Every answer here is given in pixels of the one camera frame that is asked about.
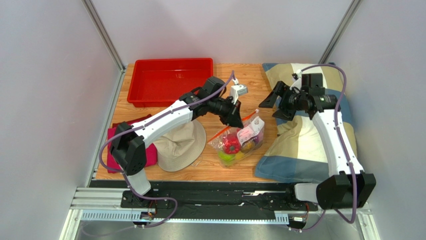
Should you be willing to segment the clear zip top bag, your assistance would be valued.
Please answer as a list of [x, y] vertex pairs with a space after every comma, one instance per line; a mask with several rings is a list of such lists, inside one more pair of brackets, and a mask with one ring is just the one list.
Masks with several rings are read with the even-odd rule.
[[259, 111], [256, 109], [242, 119], [243, 128], [227, 126], [207, 141], [223, 167], [245, 159], [263, 145], [266, 124]]

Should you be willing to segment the red fake bell pepper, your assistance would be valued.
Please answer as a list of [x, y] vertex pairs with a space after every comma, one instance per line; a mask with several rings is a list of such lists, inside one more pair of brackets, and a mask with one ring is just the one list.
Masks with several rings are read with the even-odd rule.
[[236, 154], [241, 150], [241, 144], [235, 134], [228, 134], [222, 138], [222, 150], [226, 154]]

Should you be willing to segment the brown fake kiwi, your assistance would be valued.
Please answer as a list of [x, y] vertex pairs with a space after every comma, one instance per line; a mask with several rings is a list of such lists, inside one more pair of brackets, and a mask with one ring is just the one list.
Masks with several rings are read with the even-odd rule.
[[256, 143], [254, 141], [247, 141], [242, 144], [240, 151], [244, 154], [251, 152], [256, 147]]

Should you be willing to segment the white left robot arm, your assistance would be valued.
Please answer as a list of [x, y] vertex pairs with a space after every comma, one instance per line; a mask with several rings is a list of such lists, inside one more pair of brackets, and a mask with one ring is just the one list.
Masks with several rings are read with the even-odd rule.
[[146, 149], [171, 130], [207, 113], [219, 116], [229, 127], [243, 128], [240, 115], [240, 96], [248, 93], [246, 85], [231, 75], [227, 81], [209, 77], [203, 86], [183, 94], [165, 110], [131, 125], [120, 123], [114, 136], [107, 140], [109, 152], [118, 163], [127, 186], [135, 196], [144, 197], [151, 189], [146, 176]]

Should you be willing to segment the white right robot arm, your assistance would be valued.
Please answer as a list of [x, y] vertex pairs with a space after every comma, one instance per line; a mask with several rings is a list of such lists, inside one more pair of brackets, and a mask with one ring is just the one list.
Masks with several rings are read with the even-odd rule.
[[295, 184], [292, 193], [298, 202], [316, 203], [324, 210], [362, 208], [377, 184], [376, 178], [365, 172], [350, 147], [340, 107], [342, 96], [328, 94], [321, 76], [302, 74], [297, 78], [300, 87], [278, 81], [259, 107], [272, 108], [278, 101], [272, 116], [286, 121], [304, 111], [319, 133], [329, 177], [319, 184]]

